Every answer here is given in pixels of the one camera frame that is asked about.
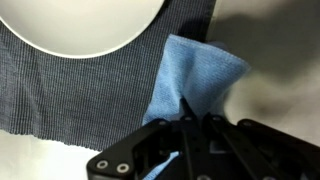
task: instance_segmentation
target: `fabric mat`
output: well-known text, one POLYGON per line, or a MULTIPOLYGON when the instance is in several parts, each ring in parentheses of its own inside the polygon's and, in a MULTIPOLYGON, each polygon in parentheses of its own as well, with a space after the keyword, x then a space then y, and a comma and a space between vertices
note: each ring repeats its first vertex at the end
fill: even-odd
POLYGON ((169 34, 203 41, 213 0, 167 0, 124 48, 73 60, 27 45, 0 23, 0 128, 103 150, 142 124, 169 34))

